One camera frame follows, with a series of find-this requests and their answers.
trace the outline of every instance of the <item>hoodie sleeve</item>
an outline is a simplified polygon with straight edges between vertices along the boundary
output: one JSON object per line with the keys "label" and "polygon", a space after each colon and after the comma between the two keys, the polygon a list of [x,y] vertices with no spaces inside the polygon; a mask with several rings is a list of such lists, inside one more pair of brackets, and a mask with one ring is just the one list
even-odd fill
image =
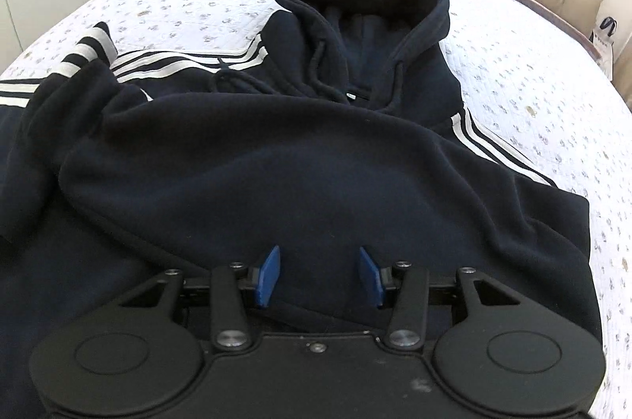
{"label": "hoodie sleeve", "polygon": [[[100,73],[111,75],[109,67],[116,55],[107,25],[98,23],[29,97],[0,180],[0,236],[8,241],[27,233],[37,222],[55,188],[63,154],[78,135],[93,127],[99,104],[102,107],[116,92],[113,77],[99,78]],[[24,86],[12,81],[5,87],[11,85]],[[76,100],[78,93],[92,96]],[[33,146],[29,139],[34,131],[43,131],[44,136],[36,138],[45,142]]]}

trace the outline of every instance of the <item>white shopping bag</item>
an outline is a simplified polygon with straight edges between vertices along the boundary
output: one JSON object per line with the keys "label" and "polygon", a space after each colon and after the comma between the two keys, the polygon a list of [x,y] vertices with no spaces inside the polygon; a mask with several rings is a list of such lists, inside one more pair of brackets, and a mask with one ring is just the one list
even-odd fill
{"label": "white shopping bag", "polygon": [[612,35],[615,32],[617,32],[617,20],[608,16],[595,26],[590,35],[590,41],[601,54],[601,60],[598,60],[597,64],[610,82],[612,82]]}

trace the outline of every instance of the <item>hood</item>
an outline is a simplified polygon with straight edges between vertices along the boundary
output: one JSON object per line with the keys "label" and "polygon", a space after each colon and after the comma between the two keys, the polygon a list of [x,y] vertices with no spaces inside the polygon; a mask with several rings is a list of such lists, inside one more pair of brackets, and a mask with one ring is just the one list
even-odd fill
{"label": "hood", "polygon": [[311,47],[311,86],[385,113],[397,114],[409,68],[450,30],[450,0],[275,1]]}

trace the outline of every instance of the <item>bed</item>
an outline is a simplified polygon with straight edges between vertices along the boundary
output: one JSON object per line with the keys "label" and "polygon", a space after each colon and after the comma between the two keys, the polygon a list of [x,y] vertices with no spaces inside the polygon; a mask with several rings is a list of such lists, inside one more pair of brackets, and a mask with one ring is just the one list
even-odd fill
{"label": "bed", "polygon": [[[632,115],[575,39],[514,0],[450,0],[441,42],[469,108],[563,189],[590,201],[591,267],[608,372],[592,413],[632,417]],[[243,49],[273,0],[91,0],[0,76],[40,78],[97,21],[119,53]]]}

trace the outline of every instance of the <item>bedspread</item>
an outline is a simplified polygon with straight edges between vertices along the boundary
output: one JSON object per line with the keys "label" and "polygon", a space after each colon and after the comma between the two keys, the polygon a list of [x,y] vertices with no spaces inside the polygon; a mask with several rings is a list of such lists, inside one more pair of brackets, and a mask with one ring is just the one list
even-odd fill
{"label": "bedspread", "polygon": [[[44,77],[97,21],[119,53],[242,49],[273,0],[91,0],[41,36],[2,79]],[[632,417],[632,115],[590,55],[513,0],[451,0],[448,65],[478,119],[590,202],[608,372],[592,413]]]}

